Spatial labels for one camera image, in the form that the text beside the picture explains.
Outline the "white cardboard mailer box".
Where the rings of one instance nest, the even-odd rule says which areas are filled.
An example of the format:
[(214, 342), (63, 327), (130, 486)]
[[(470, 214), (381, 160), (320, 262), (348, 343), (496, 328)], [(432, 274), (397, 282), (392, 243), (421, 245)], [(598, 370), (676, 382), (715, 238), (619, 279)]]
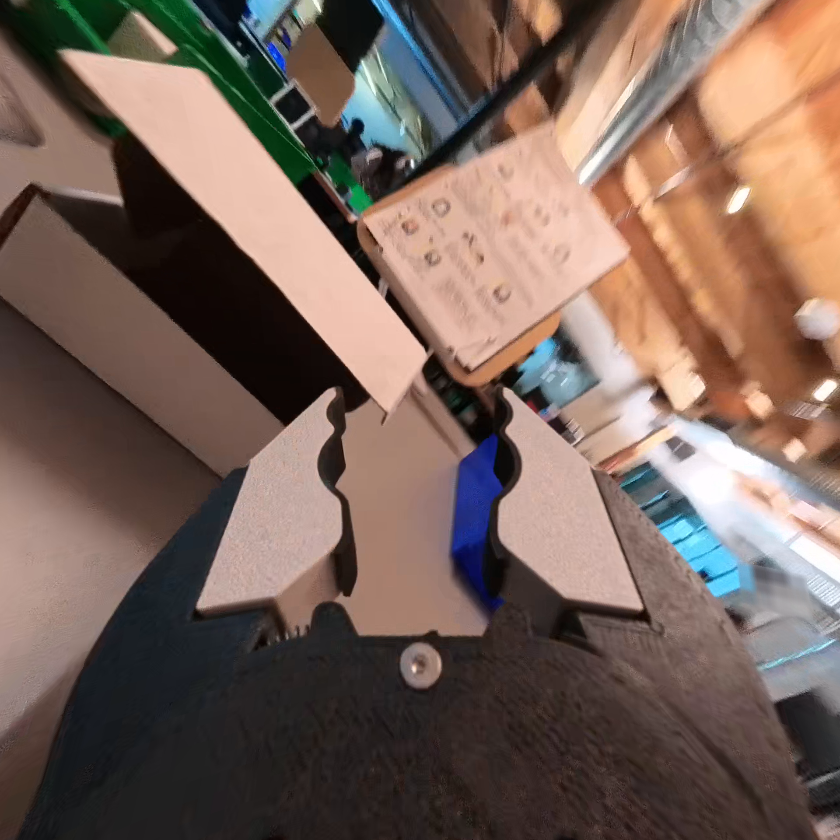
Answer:
[(148, 18), (135, 10), (124, 15), (107, 45), (116, 57), (155, 64), (166, 63), (179, 50)]
[(120, 196), (28, 184), (2, 302), (218, 476), (335, 387), (398, 407), (422, 345), (207, 75), (59, 56), (128, 131)]

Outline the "blue plastic bin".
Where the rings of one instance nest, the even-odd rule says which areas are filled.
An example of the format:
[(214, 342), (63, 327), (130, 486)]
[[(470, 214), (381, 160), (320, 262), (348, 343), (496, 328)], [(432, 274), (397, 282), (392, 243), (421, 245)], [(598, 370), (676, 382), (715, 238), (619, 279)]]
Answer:
[(490, 510), (501, 494), (495, 464), (498, 436), (491, 434), (458, 465), (450, 557), (467, 590), (489, 614), (504, 603), (501, 582), (506, 571), (488, 544)]

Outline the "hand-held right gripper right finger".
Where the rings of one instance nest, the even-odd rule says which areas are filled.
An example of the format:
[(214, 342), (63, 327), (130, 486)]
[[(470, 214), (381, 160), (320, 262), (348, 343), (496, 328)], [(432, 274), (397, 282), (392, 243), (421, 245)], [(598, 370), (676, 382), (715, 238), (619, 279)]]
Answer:
[(531, 616), (641, 616), (644, 602), (589, 461), (513, 390), (495, 393), (500, 485), (487, 592)]

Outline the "black metal pole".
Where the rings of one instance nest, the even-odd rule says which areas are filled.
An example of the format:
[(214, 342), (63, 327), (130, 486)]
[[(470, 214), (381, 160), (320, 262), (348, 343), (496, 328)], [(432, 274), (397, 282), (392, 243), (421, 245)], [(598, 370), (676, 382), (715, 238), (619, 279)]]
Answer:
[(580, 36), (588, 20), (587, 16), (580, 14), (569, 16), (567, 22), (545, 44), (536, 48), (512, 75), (477, 103), (467, 118), (458, 124), (456, 131), (417, 166), (411, 173), (411, 180), (452, 162), (531, 84), (541, 79), (550, 68), (555, 66), (556, 60)]

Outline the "wooden background stand board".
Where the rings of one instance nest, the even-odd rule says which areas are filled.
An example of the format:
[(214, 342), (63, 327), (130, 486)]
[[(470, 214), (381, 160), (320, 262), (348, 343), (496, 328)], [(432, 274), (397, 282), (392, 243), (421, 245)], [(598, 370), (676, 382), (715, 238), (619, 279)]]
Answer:
[(311, 101), (323, 126), (340, 123), (355, 77), (319, 26), (310, 24), (300, 32), (288, 53), (287, 75)]

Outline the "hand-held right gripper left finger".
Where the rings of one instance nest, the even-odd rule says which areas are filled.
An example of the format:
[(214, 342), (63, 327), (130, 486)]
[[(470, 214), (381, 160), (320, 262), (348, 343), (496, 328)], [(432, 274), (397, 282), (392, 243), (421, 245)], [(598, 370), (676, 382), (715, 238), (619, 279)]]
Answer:
[(196, 610), (220, 616), (267, 607), (311, 617), (352, 594), (358, 561), (345, 471), (344, 399), (329, 388), (253, 457)]

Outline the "black monitor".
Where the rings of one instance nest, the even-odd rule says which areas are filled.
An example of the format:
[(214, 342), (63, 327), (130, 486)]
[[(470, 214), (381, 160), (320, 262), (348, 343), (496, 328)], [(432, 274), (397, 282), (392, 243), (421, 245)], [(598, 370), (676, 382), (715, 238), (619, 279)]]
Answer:
[(361, 63), (383, 24), (383, 15), (371, 1), (323, 1), (316, 18), (316, 26), (348, 67)]

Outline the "stack of teal bins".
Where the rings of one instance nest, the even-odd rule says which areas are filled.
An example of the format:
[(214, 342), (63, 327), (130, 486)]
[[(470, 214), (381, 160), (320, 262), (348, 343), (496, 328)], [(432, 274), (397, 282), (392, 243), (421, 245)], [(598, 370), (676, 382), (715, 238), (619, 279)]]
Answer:
[(737, 593), (743, 599), (759, 593), (751, 567), (737, 559), (690, 499), (653, 465), (644, 463), (616, 480), (711, 594), (732, 601)]

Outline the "green plastic bin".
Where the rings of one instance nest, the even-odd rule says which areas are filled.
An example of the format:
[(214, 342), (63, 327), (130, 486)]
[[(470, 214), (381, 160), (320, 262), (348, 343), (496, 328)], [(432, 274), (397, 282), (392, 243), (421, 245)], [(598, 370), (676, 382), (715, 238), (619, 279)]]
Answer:
[(294, 185), (322, 173), (349, 200), (351, 211), (361, 214), (371, 207), (372, 200), (349, 165), (337, 160), (326, 167), (318, 165), (270, 104), (270, 97), (286, 82), (277, 65), (266, 56), (242, 57), (194, 3), (2, 2), (2, 22), (53, 76), (58, 72), (62, 49), (114, 55), (109, 41), (135, 12), (175, 45), (174, 56), (164, 62), (206, 74)]

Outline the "white frame stand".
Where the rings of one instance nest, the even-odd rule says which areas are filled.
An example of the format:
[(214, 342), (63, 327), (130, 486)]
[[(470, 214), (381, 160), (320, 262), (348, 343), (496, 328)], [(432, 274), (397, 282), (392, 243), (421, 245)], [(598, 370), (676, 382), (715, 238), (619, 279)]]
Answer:
[(269, 104), (293, 132), (298, 131), (305, 123), (317, 117), (314, 104), (294, 80), (289, 80), (270, 97)]

